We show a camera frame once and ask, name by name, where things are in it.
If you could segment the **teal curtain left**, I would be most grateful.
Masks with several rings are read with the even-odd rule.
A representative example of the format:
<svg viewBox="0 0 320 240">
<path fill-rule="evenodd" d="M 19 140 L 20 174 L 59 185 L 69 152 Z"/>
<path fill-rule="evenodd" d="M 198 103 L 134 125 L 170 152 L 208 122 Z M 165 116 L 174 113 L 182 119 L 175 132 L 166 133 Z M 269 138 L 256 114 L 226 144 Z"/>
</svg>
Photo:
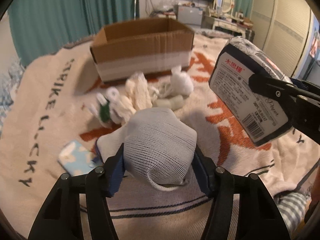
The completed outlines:
<svg viewBox="0 0 320 240">
<path fill-rule="evenodd" d="M 103 26 L 131 20 L 135 0 L 14 0 L 10 31 L 23 66 L 65 44 L 96 34 Z"/>
</svg>

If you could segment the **blue floral pillow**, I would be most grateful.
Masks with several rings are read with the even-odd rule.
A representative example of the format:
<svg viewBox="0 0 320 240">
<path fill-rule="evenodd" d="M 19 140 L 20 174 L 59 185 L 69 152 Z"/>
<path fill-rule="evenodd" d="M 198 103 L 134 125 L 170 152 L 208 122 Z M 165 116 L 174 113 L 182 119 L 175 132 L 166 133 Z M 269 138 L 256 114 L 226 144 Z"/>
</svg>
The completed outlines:
<svg viewBox="0 0 320 240">
<path fill-rule="evenodd" d="M 20 59 L 14 59 L 4 74 L 1 74 L 1 133 L 4 121 L 14 104 L 25 67 Z"/>
</svg>

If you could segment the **grey mesh cap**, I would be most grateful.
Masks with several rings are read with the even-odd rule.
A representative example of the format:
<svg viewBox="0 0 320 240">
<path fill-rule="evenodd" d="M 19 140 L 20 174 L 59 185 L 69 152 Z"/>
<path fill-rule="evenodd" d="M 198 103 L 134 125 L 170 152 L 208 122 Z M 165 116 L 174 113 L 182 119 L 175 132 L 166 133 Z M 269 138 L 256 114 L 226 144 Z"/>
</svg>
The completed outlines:
<svg viewBox="0 0 320 240">
<path fill-rule="evenodd" d="M 103 161 L 124 147 L 129 174 L 159 191 L 174 191 L 189 183 L 197 133 L 168 108 L 137 111 L 116 131 L 99 137 L 97 154 Z"/>
</svg>

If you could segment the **brown cardboard box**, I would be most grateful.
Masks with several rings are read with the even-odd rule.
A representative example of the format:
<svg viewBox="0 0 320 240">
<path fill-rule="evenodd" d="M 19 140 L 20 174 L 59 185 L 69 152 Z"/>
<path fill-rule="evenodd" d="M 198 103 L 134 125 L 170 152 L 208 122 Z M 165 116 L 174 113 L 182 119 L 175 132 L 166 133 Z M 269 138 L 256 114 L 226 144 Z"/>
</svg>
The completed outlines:
<svg viewBox="0 0 320 240">
<path fill-rule="evenodd" d="M 123 80 L 135 72 L 164 73 L 188 67 L 194 31 L 172 18 L 143 18 L 101 28 L 90 46 L 101 81 Z"/>
</svg>

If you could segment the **white socks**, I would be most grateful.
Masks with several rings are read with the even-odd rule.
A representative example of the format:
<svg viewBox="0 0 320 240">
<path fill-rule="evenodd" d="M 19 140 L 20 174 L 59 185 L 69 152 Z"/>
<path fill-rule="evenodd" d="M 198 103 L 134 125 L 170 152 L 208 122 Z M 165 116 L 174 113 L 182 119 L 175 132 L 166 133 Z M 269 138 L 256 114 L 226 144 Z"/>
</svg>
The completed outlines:
<svg viewBox="0 0 320 240">
<path fill-rule="evenodd" d="M 153 102 L 153 107 L 168 108 L 172 111 L 178 110 L 184 106 L 184 98 L 181 95 L 169 99 L 157 99 Z"/>
</svg>

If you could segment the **cream louvred wardrobe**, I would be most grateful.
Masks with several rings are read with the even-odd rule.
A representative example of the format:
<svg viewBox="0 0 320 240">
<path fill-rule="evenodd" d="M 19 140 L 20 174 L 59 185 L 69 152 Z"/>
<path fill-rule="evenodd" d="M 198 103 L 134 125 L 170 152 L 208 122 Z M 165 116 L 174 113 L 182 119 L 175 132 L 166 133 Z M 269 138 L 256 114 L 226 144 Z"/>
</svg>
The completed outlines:
<svg viewBox="0 0 320 240">
<path fill-rule="evenodd" d="M 313 27 L 305 0 L 253 0 L 253 43 L 287 76 L 302 68 Z"/>
</svg>

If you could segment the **grey checked bed sheet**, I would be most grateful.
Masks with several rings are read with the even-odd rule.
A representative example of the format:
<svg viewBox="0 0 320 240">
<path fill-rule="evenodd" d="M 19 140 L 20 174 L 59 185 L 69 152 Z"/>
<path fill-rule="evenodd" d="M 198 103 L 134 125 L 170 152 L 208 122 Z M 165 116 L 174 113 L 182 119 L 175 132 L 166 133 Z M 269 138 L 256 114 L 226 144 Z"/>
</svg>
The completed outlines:
<svg viewBox="0 0 320 240">
<path fill-rule="evenodd" d="M 275 195 L 274 201 L 286 227 L 292 234 L 304 219 L 308 210 L 311 196 L 299 192 L 280 193 Z"/>
</svg>

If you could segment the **blue floral tissue pack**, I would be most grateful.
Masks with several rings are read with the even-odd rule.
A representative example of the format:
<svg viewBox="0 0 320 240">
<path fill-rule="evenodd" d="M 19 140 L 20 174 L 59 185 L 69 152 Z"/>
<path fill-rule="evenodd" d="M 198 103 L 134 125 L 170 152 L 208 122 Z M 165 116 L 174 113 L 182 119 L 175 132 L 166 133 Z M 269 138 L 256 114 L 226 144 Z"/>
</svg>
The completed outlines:
<svg viewBox="0 0 320 240">
<path fill-rule="evenodd" d="M 96 167 L 103 166 L 100 158 L 77 140 L 70 141 L 62 148 L 57 161 L 71 176 L 87 174 Z"/>
</svg>

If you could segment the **white fluffy sock bundle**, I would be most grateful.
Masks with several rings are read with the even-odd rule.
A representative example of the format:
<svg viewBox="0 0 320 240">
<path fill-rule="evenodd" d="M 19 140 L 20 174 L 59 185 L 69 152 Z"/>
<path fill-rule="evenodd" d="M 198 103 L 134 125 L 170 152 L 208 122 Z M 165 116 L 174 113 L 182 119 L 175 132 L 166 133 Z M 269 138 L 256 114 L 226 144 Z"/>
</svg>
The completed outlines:
<svg viewBox="0 0 320 240">
<path fill-rule="evenodd" d="M 194 91 L 193 82 L 187 72 L 182 71 L 181 66 L 171 69 L 170 85 L 175 95 L 189 96 Z"/>
</svg>

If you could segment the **oval vanity mirror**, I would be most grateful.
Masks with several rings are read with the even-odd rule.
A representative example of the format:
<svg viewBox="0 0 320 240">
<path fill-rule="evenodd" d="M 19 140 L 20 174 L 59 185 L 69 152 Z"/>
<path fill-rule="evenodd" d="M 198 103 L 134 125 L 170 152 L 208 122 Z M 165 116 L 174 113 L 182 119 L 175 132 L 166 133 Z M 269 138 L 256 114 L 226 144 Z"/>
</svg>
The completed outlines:
<svg viewBox="0 0 320 240">
<path fill-rule="evenodd" d="M 215 9 L 218 14 L 227 14 L 231 12 L 234 6 L 234 0 L 215 0 Z"/>
</svg>

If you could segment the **white green sock pair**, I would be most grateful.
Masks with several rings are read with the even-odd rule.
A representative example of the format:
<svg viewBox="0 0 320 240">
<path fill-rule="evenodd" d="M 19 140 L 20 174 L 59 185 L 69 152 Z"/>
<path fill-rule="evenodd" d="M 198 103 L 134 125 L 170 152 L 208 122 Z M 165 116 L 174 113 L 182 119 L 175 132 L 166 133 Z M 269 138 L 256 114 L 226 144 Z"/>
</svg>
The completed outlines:
<svg viewBox="0 0 320 240">
<path fill-rule="evenodd" d="M 105 94 L 97 93 L 97 104 L 90 104 L 87 108 L 104 127 L 109 127 L 111 123 L 121 124 L 122 118 L 115 110 L 119 98 L 120 94 L 116 87 L 110 87 L 106 90 Z"/>
</svg>

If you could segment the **small grey refrigerator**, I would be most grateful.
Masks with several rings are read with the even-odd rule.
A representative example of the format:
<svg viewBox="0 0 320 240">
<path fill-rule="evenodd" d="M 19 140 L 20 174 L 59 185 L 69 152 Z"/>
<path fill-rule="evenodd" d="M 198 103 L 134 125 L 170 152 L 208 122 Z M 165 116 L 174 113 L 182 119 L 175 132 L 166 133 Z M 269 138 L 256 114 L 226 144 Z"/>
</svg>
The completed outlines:
<svg viewBox="0 0 320 240">
<path fill-rule="evenodd" d="M 198 7 L 178 6 L 177 20 L 187 25 L 200 26 L 202 23 L 203 9 Z"/>
</svg>

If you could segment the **cream orange lettered blanket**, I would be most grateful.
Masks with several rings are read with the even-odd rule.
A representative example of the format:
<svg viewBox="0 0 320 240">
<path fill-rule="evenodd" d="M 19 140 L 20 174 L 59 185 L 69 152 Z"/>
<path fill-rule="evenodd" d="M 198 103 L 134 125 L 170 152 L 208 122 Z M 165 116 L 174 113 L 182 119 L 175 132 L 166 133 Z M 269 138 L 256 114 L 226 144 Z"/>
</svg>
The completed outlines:
<svg viewBox="0 0 320 240">
<path fill-rule="evenodd" d="M 176 116 L 195 129 L 202 152 L 238 175 L 255 172 L 270 194 L 305 191 L 309 172 L 319 160 L 319 145 L 299 131 L 254 147 L 228 108 L 210 90 L 209 77 L 223 38 L 195 35 L 188 69 L 194 91 Z M 103 92 L 89 44 L 61 49 L 30 64 L 21 80 L 1 136 L 1 210 L 11 226 L 27 237 L 37 213 L 63 173 L 57 157 L 65 144 L 79 141 L 92 150 L 102 135 L 118 127 L 103 127 L 86 109 Z M 172 192 L 161 192 L 125 177 L 108 200 L 120 239 L 199 239 L 211 202 L 197 181 Z"/>
</svg>

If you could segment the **floral tissue paper pack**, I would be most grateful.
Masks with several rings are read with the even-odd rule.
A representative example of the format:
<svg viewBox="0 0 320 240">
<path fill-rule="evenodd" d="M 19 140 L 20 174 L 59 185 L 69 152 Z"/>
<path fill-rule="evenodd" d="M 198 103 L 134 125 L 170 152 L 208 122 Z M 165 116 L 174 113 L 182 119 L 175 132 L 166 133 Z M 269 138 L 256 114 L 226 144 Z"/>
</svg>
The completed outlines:
<svg viewBox="0 0 320 240">
<path fill-rule="evenodd" d="M 291 81 L 262 50 L 236 36 L 219 53 L 209 87 L 240 122 L 253 144 L 260 146 L 286 133 L 291 125 L 276 100 L 252 92 L 249 78 L 253 74 Z"/>
</svg>

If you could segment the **cream knitted cloth bundle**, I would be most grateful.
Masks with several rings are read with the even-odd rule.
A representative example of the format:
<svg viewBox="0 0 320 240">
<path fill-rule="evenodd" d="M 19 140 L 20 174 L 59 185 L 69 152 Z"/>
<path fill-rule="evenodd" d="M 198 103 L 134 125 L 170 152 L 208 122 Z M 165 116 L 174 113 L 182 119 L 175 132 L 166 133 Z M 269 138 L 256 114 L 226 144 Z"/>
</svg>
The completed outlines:
<svg viewBox="0 0 320 240">
<path fill-rule="evenodd" d="M 120 94 L 116 112 L 121 124 L 126 124 L 137 111 L 151 108 L 148 82 L 142 72 L 136 72 L 125 82 L 125 94 Z"/>
</svg>

